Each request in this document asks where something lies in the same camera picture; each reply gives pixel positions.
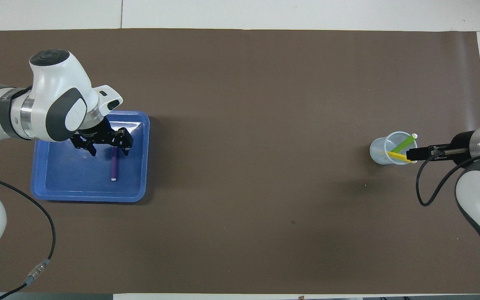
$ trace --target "cable connector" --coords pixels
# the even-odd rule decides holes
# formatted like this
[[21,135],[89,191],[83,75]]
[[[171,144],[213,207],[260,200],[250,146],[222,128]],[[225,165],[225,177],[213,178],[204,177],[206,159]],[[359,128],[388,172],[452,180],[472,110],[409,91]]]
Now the cable connector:
[[46,259],[40,264],[37,264],[36,267],[27,275],[27,278],[23,281],[25,286],[30,285],[35,279],[40,277],[40,274],[44,272],[46,266],[49,264],[49,260]]

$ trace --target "blue tray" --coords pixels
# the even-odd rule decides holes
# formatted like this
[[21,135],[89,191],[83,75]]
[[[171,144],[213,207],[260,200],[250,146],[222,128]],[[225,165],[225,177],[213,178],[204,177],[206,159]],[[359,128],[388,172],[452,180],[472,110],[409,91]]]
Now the blue tray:
[[36,141],[32,194],[42,200],[134,203],[145,194],[149,117],[143,112],[113,111],[113,129],[126,127],[135,139],[129,155],[118,152],[118,180],[110,180],[110,145],[95,145],[97,154],[64,142]]

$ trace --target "green straw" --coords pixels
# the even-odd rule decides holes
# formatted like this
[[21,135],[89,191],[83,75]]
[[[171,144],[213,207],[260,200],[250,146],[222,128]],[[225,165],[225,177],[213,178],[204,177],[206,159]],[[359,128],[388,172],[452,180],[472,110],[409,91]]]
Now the green straw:
[[408,136],[404,141],[401,142],[401,144],[398,144],[392,152],[398,153],[399,151],[403,150],[406,146],[410,145],[410,143],[414,142],[415,139],[417,139],[418,135],[416,133],[412,133],[411,135]]

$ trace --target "brown paper backdrop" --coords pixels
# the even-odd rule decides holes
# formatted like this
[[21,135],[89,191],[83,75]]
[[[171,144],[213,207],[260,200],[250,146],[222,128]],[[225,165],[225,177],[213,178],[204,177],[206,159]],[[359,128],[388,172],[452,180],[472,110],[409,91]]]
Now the brown paper backdrop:
[[[480,238],[455,205],[416,199],[416,165],[375,164],[392,131],[447,143],[480,125],[473,32],[114,29],[0,32],[0,83],[68,49],[122,110],[152,118],[135,205],[42,202],[57,227],[29,292],[480,293]],[[33,142],[0,142],[29,190]],[[432,163],[430,194],[450,169]],[[0,291],[47,255],[48,224],[0,187]]]

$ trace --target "clear plastic cup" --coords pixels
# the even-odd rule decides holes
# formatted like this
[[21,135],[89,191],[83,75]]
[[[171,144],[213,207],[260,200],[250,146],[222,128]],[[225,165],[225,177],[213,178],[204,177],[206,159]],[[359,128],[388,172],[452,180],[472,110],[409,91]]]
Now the clear plastic cup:
[[[395,165],[406,165],[408,162],[406,161],[401,161],[399,159],[393,159],[392,157],[388,156],[387,151],[392,151],[398,144],[400,144],[402,141],[404,141],[406,138],[408,138],[410,134],[404,132],[404,131],[396,131],[391,134],[389,134],[386,137],[383,138],[378,138],[372,142],[370,145],[370,156],[375,161],[376,163],[380,165],[390,165],[390,164],[395,164]],[[416,141],[413,141],[412,143],[408,144],[405,148],[403,148],[400,153],[405,154],[407,150],[412,149],[412,148],[417,148],[418,145],[416,144]]]

